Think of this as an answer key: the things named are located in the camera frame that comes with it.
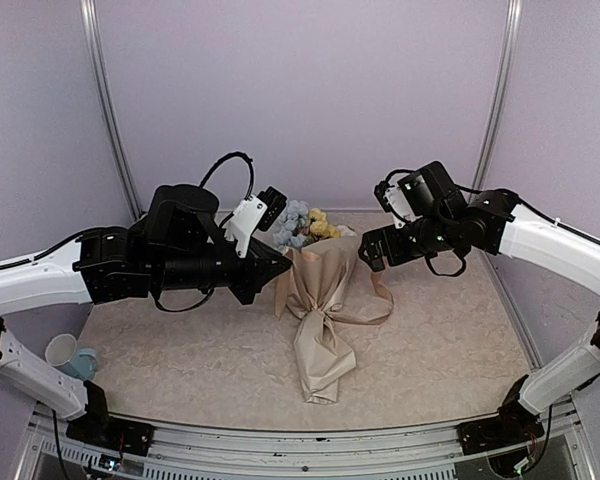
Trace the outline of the white fake rose stem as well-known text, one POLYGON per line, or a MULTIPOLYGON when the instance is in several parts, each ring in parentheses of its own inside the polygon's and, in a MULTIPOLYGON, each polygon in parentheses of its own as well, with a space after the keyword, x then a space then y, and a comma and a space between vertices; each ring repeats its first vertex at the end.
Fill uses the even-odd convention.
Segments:
POLYGON ((355 237, 357 233, 346 225, 338 225, 337 230, 340 232, 340 237, 355 237))

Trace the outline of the white paper cup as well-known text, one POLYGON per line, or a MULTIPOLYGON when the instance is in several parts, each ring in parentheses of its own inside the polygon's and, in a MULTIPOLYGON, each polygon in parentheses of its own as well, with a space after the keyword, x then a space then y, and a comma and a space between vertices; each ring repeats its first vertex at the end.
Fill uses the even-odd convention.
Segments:
POLYGON ((46 346, 44 357, 52 367, 65 373, 73 372, 77 360, 77 350, 77 339, 72 334, 63 333, 50 340, 46 346))

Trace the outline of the pink wrapping paper sheet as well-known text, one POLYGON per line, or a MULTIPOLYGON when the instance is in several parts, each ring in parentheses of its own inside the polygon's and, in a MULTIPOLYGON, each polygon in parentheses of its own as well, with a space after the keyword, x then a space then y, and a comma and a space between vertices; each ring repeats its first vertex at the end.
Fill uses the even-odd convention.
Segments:
POLYGON ((341 377, 356 367, 353 349, 335 331, 340 319, 359 239, 345 236, 288 247, 291 268, 276 279, 274 314, 286 311, 299 320, 293 340, 304 401, 338 401, 341 377))

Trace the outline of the right aluminium corner post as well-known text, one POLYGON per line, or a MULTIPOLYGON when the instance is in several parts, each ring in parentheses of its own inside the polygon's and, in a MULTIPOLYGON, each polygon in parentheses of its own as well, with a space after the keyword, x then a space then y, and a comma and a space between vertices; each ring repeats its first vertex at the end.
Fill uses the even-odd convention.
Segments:
POLYGON ((478 164, 474 172, 472 184, 469 187, 469 192, 467 193, 469 200, 472 200, 485 188, 488 173, 493 163, 494 149, 505 110, 510 77, 515 62, 523 15, 523 4, 522 0, 510 0, 507 2, 505 26, 494 90, 480 146, 478 164))

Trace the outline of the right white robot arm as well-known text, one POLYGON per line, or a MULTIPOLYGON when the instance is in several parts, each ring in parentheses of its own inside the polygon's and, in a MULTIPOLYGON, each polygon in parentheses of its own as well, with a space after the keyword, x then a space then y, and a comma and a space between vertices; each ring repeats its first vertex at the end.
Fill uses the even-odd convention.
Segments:
MULTIPOLYGON (((391 225, 363 234, 359 258, 374 272, 450 251, 460 262, 472 249, 542 267, 600 297, 600 239, 553 219, 517 193, 456 184, 444 165, 395 169, 374 187, 391 225)), ((591 326, 547 365, 518 381, 493 419, 491 433, 515 442, 555 401, 600 376, 600 311, 591 326)))

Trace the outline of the blue fake flower stem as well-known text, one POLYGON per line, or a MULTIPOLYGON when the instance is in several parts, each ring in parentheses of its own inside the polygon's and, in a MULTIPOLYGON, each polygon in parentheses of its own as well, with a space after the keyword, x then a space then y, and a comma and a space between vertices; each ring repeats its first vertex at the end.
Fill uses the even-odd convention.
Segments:
POLYGON ((272 234, 274 247, 281 252, 288 248, 300 250, 309 239, 305 232, 308 223, 308 204, 305 201, 288 200, 275 222, 272 234))

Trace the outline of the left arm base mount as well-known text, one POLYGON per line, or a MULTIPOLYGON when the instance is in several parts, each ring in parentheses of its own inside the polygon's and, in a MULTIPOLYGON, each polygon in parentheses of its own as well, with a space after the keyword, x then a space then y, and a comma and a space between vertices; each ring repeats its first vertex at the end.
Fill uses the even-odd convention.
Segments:
POLYGON ((87 393, 85 413, 68 422, 66 436, 88 445, 146 457, 154 427, 149 423, 111 416, 104 390, 88 380, 83 385, 87 393))

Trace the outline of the aluminium corner post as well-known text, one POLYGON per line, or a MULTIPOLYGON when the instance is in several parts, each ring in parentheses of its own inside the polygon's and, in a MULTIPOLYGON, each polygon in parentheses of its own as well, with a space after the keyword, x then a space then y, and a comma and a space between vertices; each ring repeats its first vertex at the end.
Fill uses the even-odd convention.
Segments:
POLYGON ((472 200, 485 188, 488 173, 493 163, 494 149, 505 110, 510 77, 515 62, 523 15, 523 4, 522 0, 510 0, 507 2, 505 26, 494 90, 480 146, 478 164, 474 172, 472 184, 469 187, 469 192, 467 193, 469 200, 472 200))
POLYGON ((113 155, 113 162, 118 175, 123 198, 131 218, 137 220, 143 213, 141 201, 124 149, 118 121, 115 114, 113 97, 110 91, 106 61, 99 30, 97 2, 81 0, 79 2, 83 29, 91 68, 93 71, 101 115, 107 132, 108 142, 113 155))

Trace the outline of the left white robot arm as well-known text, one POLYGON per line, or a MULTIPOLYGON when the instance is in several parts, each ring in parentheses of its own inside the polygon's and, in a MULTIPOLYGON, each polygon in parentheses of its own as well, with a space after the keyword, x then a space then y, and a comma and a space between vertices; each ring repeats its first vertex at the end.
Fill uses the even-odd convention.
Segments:
POLYGON ((0 377, 47 405, 101 445, 120 434, 104 391, 78 380, 26 349, 4 318, 60 304, 104 304, 128 298, 158 300, 165 291, 197 290, 210 297, 227 288, 253 303, 289 259, 262 241, 282 212, 285 196, 273 187, 248 195, 218 225, 218 198, 195 185, 162 185, 148 213, 134 225, 78 232, 55 246, 0 264, 0 377))

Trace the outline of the front aluminium rail frame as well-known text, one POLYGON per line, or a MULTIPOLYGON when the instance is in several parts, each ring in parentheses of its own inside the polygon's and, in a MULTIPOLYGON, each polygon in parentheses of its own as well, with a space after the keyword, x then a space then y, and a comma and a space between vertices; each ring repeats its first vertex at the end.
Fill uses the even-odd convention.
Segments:
POLYGON ((146 455, 65 437, 63 422, 35 407, 11 478, 461 479, 492 478, 509 445, 467 454, 456 421, 349 431, 266 431, 152 420, 146 455))

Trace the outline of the light blue mug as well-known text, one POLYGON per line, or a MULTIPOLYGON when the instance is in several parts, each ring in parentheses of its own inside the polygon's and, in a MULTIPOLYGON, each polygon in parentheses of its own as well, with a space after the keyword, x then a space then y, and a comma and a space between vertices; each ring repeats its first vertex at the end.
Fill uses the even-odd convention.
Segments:
POLYGON ((62 365, 62 371, 79 380, 92 381, 99 370, 98 352, 90 348, 79 348, 62 365))

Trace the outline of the yellow fake flower stem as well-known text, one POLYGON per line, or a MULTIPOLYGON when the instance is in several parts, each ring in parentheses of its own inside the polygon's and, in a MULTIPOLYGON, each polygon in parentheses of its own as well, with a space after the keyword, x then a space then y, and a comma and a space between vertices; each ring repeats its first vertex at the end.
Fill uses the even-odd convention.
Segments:
POLYGON ((311 243, 341 237, 340 230, 328 221, 327 213, 319 208, 309 210, 306 231, 311 243))

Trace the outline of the left aluminium corner post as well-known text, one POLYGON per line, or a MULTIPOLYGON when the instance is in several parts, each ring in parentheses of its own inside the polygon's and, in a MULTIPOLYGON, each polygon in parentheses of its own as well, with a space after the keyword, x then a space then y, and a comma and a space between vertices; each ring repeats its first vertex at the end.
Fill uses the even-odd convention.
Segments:
POLYGON ((106 61, 99 30, 97 2, 81 0, 79 2, 83 29, 91 68, 93 71, 101 115, 107 132, 108 142, 113 155, 113 162, 118 175, 123 198, 131 218, 137 220, 143 213, 141 201, 124 149, 118 121, 115 114, 113 97, 110 91, 106 61))

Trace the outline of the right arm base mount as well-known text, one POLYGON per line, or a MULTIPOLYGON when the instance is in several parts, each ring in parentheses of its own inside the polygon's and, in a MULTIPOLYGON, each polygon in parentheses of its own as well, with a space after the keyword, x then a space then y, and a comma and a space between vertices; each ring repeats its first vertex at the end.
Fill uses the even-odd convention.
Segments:
POLYGON ((495 415, 458 425, 464 455, 516 445, 545 434, 539 415, 530 413, 519 403, 520 391, 527 378, 524 375, 512 385, 495 415))

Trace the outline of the brown ribbon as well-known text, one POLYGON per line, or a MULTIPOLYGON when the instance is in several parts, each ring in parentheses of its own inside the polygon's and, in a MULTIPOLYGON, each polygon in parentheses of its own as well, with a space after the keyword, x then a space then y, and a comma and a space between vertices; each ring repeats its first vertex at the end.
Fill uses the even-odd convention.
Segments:
POLYGON ((392 292, 381 283, 381 273, 353 274, 342 295, 327 310, 328 316, 339 323, 354 326, 379 326, 394 311, 392 292))

